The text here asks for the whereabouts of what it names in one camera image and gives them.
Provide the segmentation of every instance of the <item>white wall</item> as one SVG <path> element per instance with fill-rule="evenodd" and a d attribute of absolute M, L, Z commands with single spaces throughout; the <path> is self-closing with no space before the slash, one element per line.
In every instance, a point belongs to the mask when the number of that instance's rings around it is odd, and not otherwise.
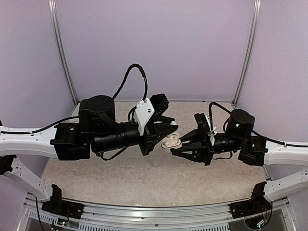
<path fill-rule="evenodd" d="M 308 1 L 263 0 L 256 43 L 238 107 L 256 117 L 260 134 L 308 142 Z M 270 166 L 274 179 L 301 169 Z M 308 191 L 289 197 L 307 230 Z"/>
<path fill-rule="evenodd" d="M 0 1 L 0 120 L 42 127 L 73 109 L 52 32 L 47 1 Z M 47 159 L 22 158 L 41 175 Z M 11 231 L 26 190 L 0 176 L 0 230 Z"/>
<path fill-rule="evenodd" d="M 57 1 L 68 65 L 79 99 L 113 95 L 132 63 L 149 96 L 231 101 L 239 81 L 254 0 Z M 119 100 L 137 100 L 132 70 Z"/>

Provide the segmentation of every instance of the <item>black base bracket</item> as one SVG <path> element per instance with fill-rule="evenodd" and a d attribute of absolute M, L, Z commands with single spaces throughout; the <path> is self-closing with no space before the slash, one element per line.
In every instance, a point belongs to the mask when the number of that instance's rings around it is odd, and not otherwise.
<path fill-rule="evenodd" d="M 264 186 L 266 182 L 255 185 L 252 196 L 249 200 L 232 203 L 230 210 L 233 218 L 247 217 L 271 210 L 271 203 L 264 198 Z"/>
<path fill-rule="evenodd" d="M 67 218 L 80 219 L 84 205 L 62 200 L 62 191 L 57 185 L 53 184 L 52 189 L 51 199 L 50 201 L 43 202 L 42 210 Z"/>

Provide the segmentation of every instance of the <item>vertical metal post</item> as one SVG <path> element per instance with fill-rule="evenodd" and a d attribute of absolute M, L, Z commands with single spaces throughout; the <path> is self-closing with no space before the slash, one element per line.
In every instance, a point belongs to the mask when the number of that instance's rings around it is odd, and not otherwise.
<path fill-rule="evenodd" d="M 255 43 L 255 37 L 256 37 L 256 34 L 257 34 L 257 25 L 258 25 L 258 22 L 259 22 L 260 7 L 261 7 L 261 0 L 255 0 L 253 19 L 252 19 L 252 22 L 251 22 L 249 41 L 248 41 L 246 54 L 245 54 L 245 58 L 244 58 L 244 64 L 242 66 L 240 80 L 239 80 L 239 83 L 238 83 L 238 86 L 237 86 L 237 89 L 236 89 L 236 93 L 235 93 L 235 96 L 234 96 L 234 99 L 233 99 L 233 103 L 234 103 L 235 106 L 237 105 L 239 98 L 241 96 L 243 86 L 244 86 L 244 82 L 245 82 L 246 75 L 247 75 L 247 71 L 248 71 L 248 68 L 249 68 L 249 63 L 250 63 L 250 59 L 251 59 L 251 55 L 252 55 L 252 51 L 253 51 L 253 47 L 254 47 L 254 43 Z"/>
<path fill-rule="evenodd" d="M 52 23 L 53 32 L 54 32 L 55 39 L 56 39 L 56 44 L 57 44 L 58 53 L 59 53 L 60 61 L 62 64 L 65 80 L 66 80 L 72 101 L 74 105 L 76 106 L 78 104 L 78 99 L 77 99 L 77 95 L 75 92 L 75 88 L 73 85 L 71 75 L 68 70 L 65 52 L 63 49 L 60 27 L 59 27 L 59 20 L 58 20 L 58 15 L 57 15 L 56 2 L 55 0 L 48 0 L 48 2 L 49 2 L 49 10 L 50 10 L 50 15 L 51 15 L 51 23 Z"/>

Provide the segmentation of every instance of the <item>beige table surface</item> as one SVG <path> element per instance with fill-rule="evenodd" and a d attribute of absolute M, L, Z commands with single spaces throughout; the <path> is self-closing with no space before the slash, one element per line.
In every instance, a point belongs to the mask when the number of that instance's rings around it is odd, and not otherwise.
<path fill-rule="evenodd" d="M 127 121 L 127 113 L 134 105 L 116 103 L 117 121 Z M 222 105 L 232 110 L 229 103 Z M 171 102 L 164 115 L 174 117 L 179 125 L 177 132 L 184 135 L 197 127 L 193 115 L 207 115 L 207 109 L 208 103 Z M 214 126 L 222 132 L 228 114 L 213 107 L 213 118 Z M 114 153 L 108 152 L 105 157 Z M 160 144 L 148 156 L 142 156 L 135 146 L 110 161 L 94 153 L 89 160 L 50 159 L 43 179 L 57 184 L 63 197 L 87 202 L 146 207 L 214 204 L 248 198 L 254 185 L 265 180 L 262 167 L 245 165 L 237 156 L 238 153 L 231 160 L 212 160 L 205 167 L 165 153 Z"/>

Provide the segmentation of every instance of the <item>robotic arm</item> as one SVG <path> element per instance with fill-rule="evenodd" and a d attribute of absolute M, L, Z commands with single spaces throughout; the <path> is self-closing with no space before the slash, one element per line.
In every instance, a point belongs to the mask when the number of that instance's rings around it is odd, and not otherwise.
<path fill-rule="evenodd" d="M 240 150 L 238 159 L 251 166 L 290 164 L 308 166 L 308 143 L 276 141 L 253 131 L 255 118 L 235 109 L 225 122 L 224 133 L 212 128 L 212 118 L 195 114 L 197 129 L 180 138 L 182 147 L 172 154 L 194 162 L 211 163 L 214 154 Z M 271 210 L 271 202 L 308 187 L 308 167 L 280 180 L 262 182 L 254 187 L 249 200 L 231 204 L 233 218 Z"/>
<path fill-rule="evenodd" d="M 57 185 L 42 181 L 16 155 L 80 160 L 90 158 L 91 147 L 97 156 L 110 160 L 133 145 L 139 145 L 142 154 L 148 155 L 158 142 L 178 129 L 175 119 L 162 116 L 168 104 L 164 94 L 153 95 L 131 110 L 133 120 L 117 123 L 114 100 L 102 95 L 80 102 L 79 123 L 20 129 L 6 128 L 0 122 L 0 175 L 24 185 L 43 203 L 43 210 L 80 219 L 83 204 L 63 200 Z M 113 157 L 103 157 L 104 152 L 116 149 L 121 150 Z"/>

